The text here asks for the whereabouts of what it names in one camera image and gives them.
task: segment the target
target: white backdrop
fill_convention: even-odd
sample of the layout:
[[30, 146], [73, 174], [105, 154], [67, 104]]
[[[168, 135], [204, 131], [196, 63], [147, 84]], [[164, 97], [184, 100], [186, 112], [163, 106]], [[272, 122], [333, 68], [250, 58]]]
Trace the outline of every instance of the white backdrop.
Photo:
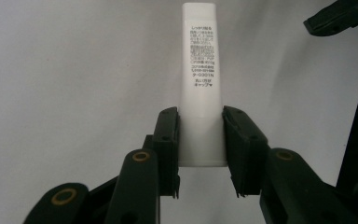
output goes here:
[[[0, 0], [0, 224], [66, 182], [94, 189], [178, 105], [185, 1]], [[225, 105], [336, 184], [358, 101], [358, 27], [302, 21], [332, 1], [213, 1]], [[264, 223], [228, 168], [181, 168], [161, 223]]]

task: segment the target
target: gray background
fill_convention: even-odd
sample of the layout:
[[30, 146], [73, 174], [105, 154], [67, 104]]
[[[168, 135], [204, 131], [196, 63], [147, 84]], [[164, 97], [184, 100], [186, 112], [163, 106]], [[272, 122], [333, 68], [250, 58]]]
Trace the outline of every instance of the gray background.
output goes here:
[[[94, 189], [178, 105], [185, 1], [0, 1], [0, 224], [22, 223], [49, 189]], [[225, 105], [272, 147], [336, 184], [358, 101], [358, 27], [330, 37], [302, 21], [333, 1], [213, 1]], [[162, 223], [264, 223], [228, 168], [181, 168]]]

